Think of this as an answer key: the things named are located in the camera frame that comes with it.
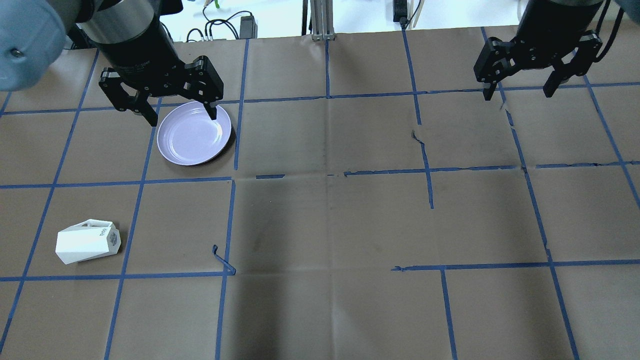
plate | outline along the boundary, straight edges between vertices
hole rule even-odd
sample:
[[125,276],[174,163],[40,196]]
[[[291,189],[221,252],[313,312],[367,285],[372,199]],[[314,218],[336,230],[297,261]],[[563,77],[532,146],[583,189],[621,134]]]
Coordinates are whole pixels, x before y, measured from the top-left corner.
[[211,120],[197,101],[173,109],[157,129],[162,156],[178,165],[197,165],[215,158],[231,137],[229,115],[220,105],[216,109],[216,120]]

electrical wire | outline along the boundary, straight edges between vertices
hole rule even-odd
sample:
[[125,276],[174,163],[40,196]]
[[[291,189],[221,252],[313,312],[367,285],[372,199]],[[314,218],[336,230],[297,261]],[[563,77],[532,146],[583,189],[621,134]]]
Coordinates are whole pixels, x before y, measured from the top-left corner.
[[616,17],[616,22],[613,24],[613,29],[611,29],[611,35],[609,35],[609,39],[607,40],[607,45],[605,45],[604,50],[600,53],[600,55],[596,56],[593,62],[599,63],[604,56],[609,52],[609,49],[613,45],[614,40],[616,39],[616,35],[618,34],[618,30],[620,29],[620,24],[622,23],[622,17],[624,16],[625,11],[620,8],[618,11],[618,16]]
[[415,10],[413,11],[413,14],[411,15],[411,17],[409,19],[407,19],[407,21],[406,21],[406,23],[404,25],[401,25],[403,30],[406,29],[406,27],[409,26],[409,24],[411,24],[411,20],[413,20],[413,17],[418,12],[418,9],[420,8],[421,4],[422,4],[422,0],[418,0],[418,6],[415,7]]
[[607,0],[604,3],[604,7],[602,8],[602,12],[600,13],[600,18],[598,19],[598,26],[596,26],[596,34],[600,34],[600,29],[602,28],[602,22],[604,21],[604,16],[607,15],[607,11],[609,11],[609,5],[611,4],[611,0]]
[[169,38],[171,39],[171,41],[173,41],[173,36],[171,36],[171,33],[169,32],[169,29],[166,27],[166,25],[164,25],[163,22],[160,22],[160,24],[162,25],[162,27],[166,31],[166,34],[169,35]]
[[236,27],[230,23],[229,21],[225,20],[225,19],[213,19],[210,20],[206,25],[205,25],[205,33],[207,33],[207,25],[209,25],[209,37],[213,37],[213,26],[214,25],[226,25],[229,30],[231,30],[231,34],[233,34],[235,39],[238,39],[238,32]]
[[200,34],[200,38],[204,38],[204,35],[202,34],[202,31],[200,31],[200,29],[191,29],[189,30],[189,32],[187,33],[187,42],[189,42],[189,36],[191,35],[192,32],[197,31]]

screw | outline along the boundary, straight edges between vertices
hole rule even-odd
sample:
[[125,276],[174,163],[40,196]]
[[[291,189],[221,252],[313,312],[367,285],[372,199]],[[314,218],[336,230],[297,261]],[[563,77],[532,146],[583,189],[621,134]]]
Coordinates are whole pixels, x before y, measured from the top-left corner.
[[11,55],[13,55],[16,58],[21,58],[24,56],[24,53],[16,48],[11,49]]

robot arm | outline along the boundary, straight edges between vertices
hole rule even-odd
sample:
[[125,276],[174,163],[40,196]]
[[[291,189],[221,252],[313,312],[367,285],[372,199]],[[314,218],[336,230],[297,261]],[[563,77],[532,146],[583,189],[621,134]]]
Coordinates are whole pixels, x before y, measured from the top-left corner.
[[[637,1],[618,2],[638,15]],[[474,72],[484,84],[484,99],[491,99],[498,81],[520,70],[553,67],[543,87],[547,97],[552,97],[558,86],[573,75],[586,74],[602,47],[598,34],[587,30],[602,3],[603,0],[530,0],[516,36],[509,42],[490,37],[480,52]],[[564,63],[562,58],[574,50],[573,59]]]
[[[38,21],[45,22],[55,34],[52,41],[39,44],[34,40],[20,41],[20,33],[32,30],[25,28],[24,23],[15,21],[0,29],[0,44],[7,47],[0,65],[6,67],[6,78],[11,80],[3,83],[0,90],[20,90],[35,84],[59,56],[66,30],[73,22],[80,22],[112,65],[102,71],[99,86],[118,111],[132,110],[156,126],[157,114],[149,105],[148,97],[181,95],[201,102],[209,116],[216,118],[216,101],[222,99],[224,88],[220,76],[206,56],[199,56],[189,64],[178,58],[150,0],[48,1],[2,1],[6,6],[0,8],[2,20],[33,18],[32,13],[21,15],[31,5],[29,9],[42,9],[47,14],[45,21],[42,18]],[[173,2],[178,3],[181,10],[180,0]],[[8,36],[2,37],[5,32],[9,32]],[[45,37],[35,40],[46,42],[51,34],[49,30],[41,34]],[[123,84],[137,90],[136,95],[130,96]]]

power adapter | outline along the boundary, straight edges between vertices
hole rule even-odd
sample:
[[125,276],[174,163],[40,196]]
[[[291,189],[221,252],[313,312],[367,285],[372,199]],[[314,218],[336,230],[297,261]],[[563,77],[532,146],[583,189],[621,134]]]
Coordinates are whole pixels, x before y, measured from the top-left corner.
[[406,21],[408,17],[407,0],[394,0],[394,22]]
[[240,34],[238,38],[257,38],[258,24],[255,23],[253,15],[243,16],[240,18]]

